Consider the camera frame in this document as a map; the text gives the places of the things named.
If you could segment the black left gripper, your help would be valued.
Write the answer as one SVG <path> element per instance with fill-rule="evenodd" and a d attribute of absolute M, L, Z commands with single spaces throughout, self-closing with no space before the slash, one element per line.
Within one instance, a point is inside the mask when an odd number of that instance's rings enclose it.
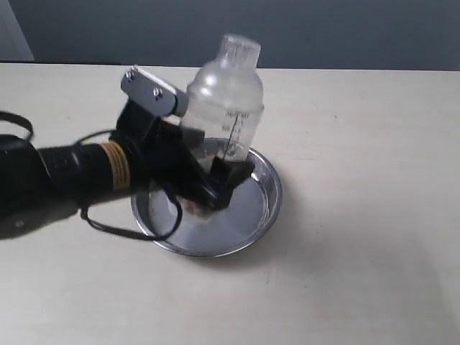
<path fill-rule="evenodd" d="M 193 156 L 205 139 L 203 130 L 167 122 L 133 101 L 121 111 L 114 139 L 133 149 L 134 167 L 151 190 L 163 189 L 212 211 L 227 208 L 234 190 L 254 171 L 253 162 L 214 157 L 207 174 Z"/>

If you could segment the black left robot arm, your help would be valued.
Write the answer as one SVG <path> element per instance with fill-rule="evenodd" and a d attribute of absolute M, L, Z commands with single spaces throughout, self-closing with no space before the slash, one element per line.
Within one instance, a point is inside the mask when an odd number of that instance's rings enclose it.
<path fill-rule="evenodd" d="M 204 169 L 193 156 L 204 133 L 165 121 L 128 101 L 109 140 L 84 137 L 68 146 L 37 149 L 30 138 L 1 136 L 1 238 L 14 239 L 91 206 L 138 193 L 163 191 L 183 218 L 181 200 L 210 211 L 230 204 L 254 171 L 250 161 L 220 157 Z"/>

